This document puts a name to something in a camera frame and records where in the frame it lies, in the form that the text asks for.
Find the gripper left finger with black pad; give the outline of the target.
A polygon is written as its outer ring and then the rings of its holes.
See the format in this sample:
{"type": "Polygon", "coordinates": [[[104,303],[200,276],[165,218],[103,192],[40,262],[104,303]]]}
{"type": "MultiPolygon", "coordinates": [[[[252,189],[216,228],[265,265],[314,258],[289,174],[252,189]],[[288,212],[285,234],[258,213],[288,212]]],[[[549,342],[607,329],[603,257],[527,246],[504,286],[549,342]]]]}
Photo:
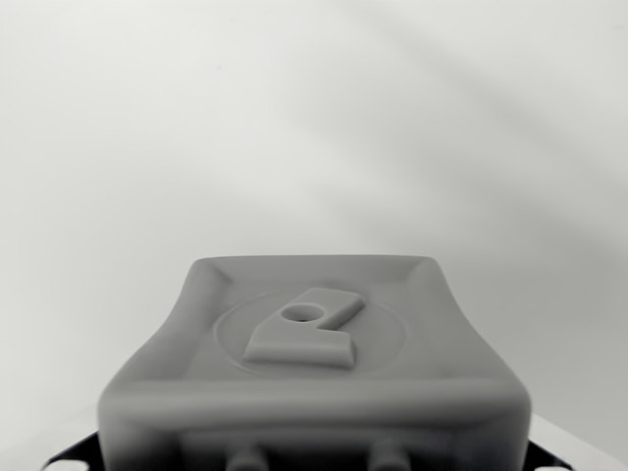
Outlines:
{"type": "Polygon", "coordinates": [[[44,471],[101,471],[98,433],[88,435],[48,459],[44,471]]]}

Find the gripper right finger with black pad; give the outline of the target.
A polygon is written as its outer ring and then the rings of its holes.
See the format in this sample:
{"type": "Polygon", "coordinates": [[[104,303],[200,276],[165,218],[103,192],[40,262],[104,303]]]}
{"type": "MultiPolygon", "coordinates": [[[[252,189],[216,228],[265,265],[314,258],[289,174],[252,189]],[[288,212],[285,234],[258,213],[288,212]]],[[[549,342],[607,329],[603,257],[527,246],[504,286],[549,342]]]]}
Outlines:
{"type": "Polygon", "coordinates": [[[575,461],[553,444],[530,439],[530,470],[578,470],[575,461]]]}

